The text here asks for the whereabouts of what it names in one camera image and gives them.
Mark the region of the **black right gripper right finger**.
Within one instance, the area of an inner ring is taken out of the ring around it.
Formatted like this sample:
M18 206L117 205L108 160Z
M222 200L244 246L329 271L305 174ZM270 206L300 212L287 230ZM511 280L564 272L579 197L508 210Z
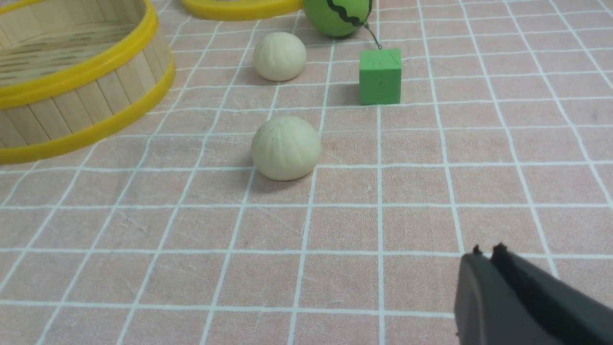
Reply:
M612 310L508 251L491 262L539 327L562 345L610 345Z

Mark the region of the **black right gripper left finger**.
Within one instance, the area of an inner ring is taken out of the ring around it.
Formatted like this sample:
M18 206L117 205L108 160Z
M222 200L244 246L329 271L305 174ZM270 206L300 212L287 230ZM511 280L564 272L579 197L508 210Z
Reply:
M461 258L454 314L462 345L561 345L531 318L479 245Z

